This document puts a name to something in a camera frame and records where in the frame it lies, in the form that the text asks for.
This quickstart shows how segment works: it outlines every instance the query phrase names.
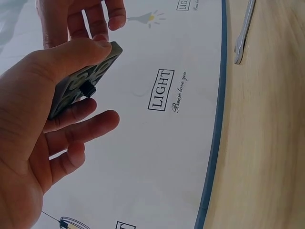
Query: light wood surface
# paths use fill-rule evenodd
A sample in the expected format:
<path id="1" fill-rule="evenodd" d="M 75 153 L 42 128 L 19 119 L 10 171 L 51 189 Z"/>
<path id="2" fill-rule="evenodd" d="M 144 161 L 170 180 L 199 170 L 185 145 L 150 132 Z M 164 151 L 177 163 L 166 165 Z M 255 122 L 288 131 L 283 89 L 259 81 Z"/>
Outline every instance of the light wood surface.
<path id="1" fill-rule="evenodd" d="M 257 0 L 241 65 L 248 0 L 227 0 L 221 147 L 204 229 L 305 228 L 305 1 Z"/>

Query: fingernail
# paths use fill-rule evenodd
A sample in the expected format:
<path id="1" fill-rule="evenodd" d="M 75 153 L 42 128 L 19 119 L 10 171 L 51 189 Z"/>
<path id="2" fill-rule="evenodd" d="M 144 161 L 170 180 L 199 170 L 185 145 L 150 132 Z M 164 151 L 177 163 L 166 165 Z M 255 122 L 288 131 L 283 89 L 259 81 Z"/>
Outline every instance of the fingernail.
<path id="1" fill-rule="evenodd" d="M 111 47 L 111 44 L 107 41 L 97 41 L 97 43 L 99 44 L 99 46 L 103 47 L 103 48 L 109 48 Z"/>
<path id="2" fill-rule="evenodd" d="M 94 41 L 108 41 L 108 35 L 107 34 L 96 34 L 94 37 L 93 37 L 93 40 Z"/>

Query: light bulb illustration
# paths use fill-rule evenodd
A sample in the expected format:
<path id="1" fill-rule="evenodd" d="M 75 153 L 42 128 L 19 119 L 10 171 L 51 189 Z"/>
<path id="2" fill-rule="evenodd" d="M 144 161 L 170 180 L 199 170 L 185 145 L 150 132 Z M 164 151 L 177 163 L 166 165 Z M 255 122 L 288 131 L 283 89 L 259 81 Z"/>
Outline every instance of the light bulb illustration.
<path id="1" fill-rule="evenodd" d="M 51 219 L 59 222 L 60 229 L 90 229 L 88 226 L 75 219 L 69 217 L 61 217 L 60 220 L 57 220 L 53 216 L 50 216 L 49 214 L 45 213 L 44 211 L 42 213 L 50 217 Z"/>
<path id="2" fill-rule="evenodd" d="M 151 28 L 152 23 L 160 25 L 160 21 L 166 20 L 166 18 L 160 18 L 160 16 L 164 15 L 164 13 L 157 14 L 157 12 L 158 10 L 156 10 L 154 13 L 150 12 L 139 17 L 131 17 L 127 19 L 128 21 L 138 21 L 146 25 L 148 24 L 148 28 Z"/>

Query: white mat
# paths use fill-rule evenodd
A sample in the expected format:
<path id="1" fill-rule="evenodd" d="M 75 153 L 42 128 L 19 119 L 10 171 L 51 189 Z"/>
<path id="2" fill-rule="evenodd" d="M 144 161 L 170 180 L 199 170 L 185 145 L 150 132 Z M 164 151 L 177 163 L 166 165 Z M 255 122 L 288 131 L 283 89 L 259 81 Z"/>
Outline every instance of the white mat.
<path id="1" fill-rule="evenodd" d="M 34 0 L 23 1 L 8 0 L 10 10 L 0 10 L 0 29 L 7 34 L 0 41 L 0 73 L 42 49 Z M 94 115 L 114 109 L 121 122 L 86 144 L 85 164 L 45 195 L 43 210 L 90 229 L 191 229 L 214 130 L 222 1 L 126 0 L 125 5 L 125 27 L 110 33 L 123 53 L 94 95 Z M 164 86 L 161 101 L 155 97 L 156 90 L 163 91 L 158 86 Z M 178 97 L 179 108 L 173 105 Z M 59 223 L 42 214 L 34 229 L 41 228 Z"/>

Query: metal tool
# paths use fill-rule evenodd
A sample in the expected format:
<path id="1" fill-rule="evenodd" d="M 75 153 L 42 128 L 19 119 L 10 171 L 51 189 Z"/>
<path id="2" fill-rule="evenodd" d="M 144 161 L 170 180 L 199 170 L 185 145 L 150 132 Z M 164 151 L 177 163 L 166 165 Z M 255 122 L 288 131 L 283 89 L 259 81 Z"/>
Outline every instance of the metal tool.
<path id="1" fill-rule="evenodd" d="M 248 33 L 248 30 L 250 27 L 250 21 L 251 21 L 251 17 L 252 17 L 253 11 L 254 11 L 255 1 L 256 0 L 249 0 L 249 2 L 248 2 L 247 11 L 244 16 L 244 23 L 243 23 L 242 31 L 235 42 L 235 48 L 234 48 L 234 52 L 236 53 L 236 56 L 234 59 L 235 64 L 240 64 L 240 62 L 242 61 L 243 55 L 244 55 L 244 43 L 245 43 L 247 33 Z"/>

